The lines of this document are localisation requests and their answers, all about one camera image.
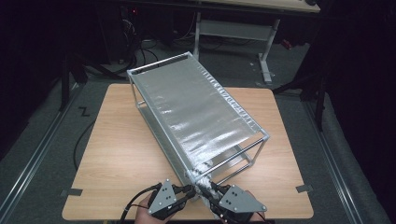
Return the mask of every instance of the gray carpet floor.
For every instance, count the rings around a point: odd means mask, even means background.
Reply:
[[[201,64],[223,86],[273,89],[293,79],[295,72],[306,54],[309,46],[299,46],[287,50],[274,45],[268,57],[268,64],[273,75],[273,84],[265,85],[256,54],[239,50],[232,51],[233,46],[221,46],[216,50],[203,49]],[[167,47],[157,43],[153,48],[159,59],[175,56],[190,50],[191,46],[174,45]],[[147,53],[147,63],[155,58]],[[117,69],[114,64],[109,68]],[[66,198],[61,196],[63,189],[69,189],[74,180],[76,169],[73,163],[73,149],[78,138],[98,115],[106,88],[114,83],[103,76],[90,76],[88,83],[71,105],[59,130],[51,141],[49,150],[41,162],[28,188],[17,203],[7,223],[102,223],[101,221],[70,222],[62,218]],[[276,96],[276,102],[285,124],[296,160],[305,184],[311,185],[313,191],[309,198],[314,208],[314,216],[305,220],[276,220],[276,223],[351,223],[345,207],[339,198],[337,188],[329,173],[329,168],[321,150],[316,127],[312,124],[304,104],[299,100],[298,90],[286,91]],[[61,86],[54,87],[45,103],[40,106],[29,120],[21,137],[0,163],[0,202],[3,202],[13,188],[20,173],[32,157],[40,140],[58,114],[61,99]],[[361,172],[345,140],[342,130],[332,111],[329,98],[323,117],[323,134],[344,175],[350,193],[359,208],[364,223],[390,223],[381,205],[371,191],[370,185]],[[77,161],[81,159],[89,140],[91,129],[86,132],[77,147]]]

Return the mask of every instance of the cable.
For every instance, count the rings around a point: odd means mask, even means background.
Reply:
[[[194,36],[194,35],[191,35],[191,36],[187,36],[187,35],[188,35],[188,34],[191,32],[191,30],[192,30],[192,26],[194,25],[194,22],[195,22],[195,16],[196,16],[196,12],[194,12],[194,15],[192,16],[192,21],[191,21],[191,24],[190,24],[189,31],[187,31],[187,33],[186,33],[185,35],[183,35],[181,38],[175,39],[175,40],[184,40],[184,39],[188,39],[188,38],[191,38],[192,36]]]
[[[143,65],[146,65],[146,54],[145,54],[145,51],[143,51],[143,49],[140,49],[140,52],[142,52]]]
[[[179,45],[179,46],[191,46],[195,43],[195,41],[192,39],[194,35],[190,36],[189,38],[184,38],[181,40],[174,40],[174,44]]]
[[[151,50],[148,50],[148,49],[142,49],[142,50],[151,53],[154,56],[155,60],[157,60],[157,62],[159,61],[157,55],[154,52],[152,52]]]
[[[146,209],[148,209],[146,206],[143,206],[143,205],[140,205],[140,204],[135,204],[135,203],[133,203],[132,205],[131,205],[131,207],[132,206],[134,206],[134,207],[141,207],[141,208],[146,208]]]
[[[248,44],[253,44],[258,42],[258,40],[253,40],[253,39],[239,39],[241,41],[244,41],[242,43],[237,43],[237,41],[234,41],[233,38],[224,38],[223,41],[227,44],[232,44],[232,45],[236,45],[236,46],[245,46]]]
[[[267,220],[265,220],[265,217],[262,215],[262,214],[260,214],[259,212],[256,212],[257,214],[259,214],[259,216],[262,218],[262,220],[264,221],[264,223],[267,223]]]
[[[74,163],[74,165],[75,165],[76,170],[78,170],[77,159],[76,159],[77,146],[78,146],[79,142],[81,141],[82,136],[84,136],[84,134],[91,128],[91,126],[92,126],[95,122],[96,122],[96,119],[94,119],[93,122],[91,122],[90,125],[88,125],[88,127],[85,128],[84,132],[79,136],[79,138],[78,138],[78,140],[77,140],[77,142],[76,142],[76,145],[75,145],[75,147],[74,147],[74,150],[73,150],[73,163]]]
[[[135,67],[135,66],[136,66],[136,63],[137,63],[136,56],[133,55],[131,61],[129,61],[129,63],[128,63],[125,67],[121,68],[120,70],[116,70],[116,71],[114,71],[114,72],[112,72],[112,73],[114,73],[114,74],[121,74],[121,73],[125,72],[126,70],[128,70],[128,69],[130,69],[130,68],[132,68],[132,67]],[[101,75],[103,74],[103,73],[95,72],[95,71],[93,71],[93,70],[92,70],[91,68],[89,68],[89,67],[84,67],[84,69],[85,69],[85,71],[87,71],[88,73],[90,73],[90,74],[92,74],[92,75],[95,75],[95,76],[101,76]]]
[[[132,200],[125,206],[124,211],[122,212],[122,216],[121,216],[121,218],[120,218],[120,223],[123,224],[123,223],[125,222],[126,215],[128,214],[129,209],[133,206],[134,200],[136,200],[138,197],[140,197],[140,195],[142,195],[142,194],[144,194],[144,193],[146,193],[146,192],[149,192],[149,191],[155,190],[155,189],[160,189],[162,185],[163,185],[163,184],[159,183],[159,184],[157,184],[157,185],[153,185],[153,186],[151,186],[151,187],[149,187],[149,188],[147,188],[147,189],[143,189],[142,191],[138,192],[138,193],[132,198]]]
[[[218,41],[218,45],[217,46],[215,46],[214,48],[207,48],[207,47],[204,47],[203,46],[203,44],[204,43],[200,43],[199,44],[199,47],[200,48],[202,48],[202,49],[209,49],[209,50],[215,50],[215,49],[218,49],[218,48],[220,48],[222,45],[223,45],[223,43],[224,43],[224,40],[223,40],[223,38],[221,38],[221,37],[218,37],[218,36],[216,36],[215,38],[211,38],[211,37],[206,37],[206,38],[202,38],[202,40],[208,40],[208,44],[212,44],[212,43],[215,43],[216,41],[215,40],[217,40],[217,39],[219,39],[219,41]]]
[[[124,28],[126,28],[125,32],[128,34],[129,31],[130,31],[131,28],[132,28],[132,34],[134,35],[134,34],[135,34],[135,32],[134,32],[134,25],[133,25],[130,21],[128,21],[128,20],[123,19],[122,21],[125,22],[125,23],[127,24],[126,27],[124,27]]]

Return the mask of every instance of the floor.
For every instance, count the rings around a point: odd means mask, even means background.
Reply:
[[[229,43],[220,47],[208,43],[202,47],[200,62],[223,86],[274,89],[293,79],[309,49],[309,45],[292,49],[273,45],[267,60],[273,73],[273,83],[267,85],[262,79],[257,54],[244,52],[244,48],[257,50],[256,44],[260,43],[244,46]],[[191,50],[191,45],[177,43],[168,47],[147,40],[144,48],[157,58],[166,59]],[[142,65],[143,61],[156,61],[154,54],[144,52],[145,60],[141,52],[136,53],[138,65]],[[109,69],[120,67],[122,65],[116,63],[108,66]],[[90,75],[85,86],[72,82],[72,104],[67,107],[67,113],[58,111],[60,83],[54,87],[0,163],[0,223],[102,223],[98,220],[64,220],[62,210],[66,198],[62,196],[62,191],[69,189],[73,183],[75,164],[79,164],[89,140],[91,124],[111,83],[127,81]],[[303,180],[313,187],[308,195],[315,214],[306,220],[282,219],[276,220],[276,223],[390,223],[348,148],[330,99],[326,98],[324,130],[319,133],[311,116],[315,102],[301,102],[298,93],[299,90],[280,93],[276,96],[276,102]],[[60,121],[59,125],[53,125],[53,121]],[[345,183],[341,185],[343,189],[340,189],[335,178],[340,174]],[[24,184],[18,184],[18,179],[25,180]],[[352,208],[345,204],[343,196],[351,196]]]

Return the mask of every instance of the wooden table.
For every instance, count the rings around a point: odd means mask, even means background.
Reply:
[[[309,6],[305,0],[200,0],[201,2],[239,5],[245,7],[267,7],[271,9],[319,13],[318,5]]]
[[[267,218],[311,218],[313,209],[274,95],[266,89],[227,88],[270,135],[257,162],[225,184],[250,190],[264,203]],[[108,88],[85,149],[63,217],[67,220],[117,220],[125,205],[142,189],[169,178],[180,183],[148,125],[134,106],[131,86]],[[135,208],[128,214],[134,219]],[[174,219],[213,219],[201,200],[188,202]]]

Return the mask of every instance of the wrinkled foil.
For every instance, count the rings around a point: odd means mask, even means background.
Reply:
[[[146,103],[193,167],[209,161],[261,128],[194,59],[134,76]]]

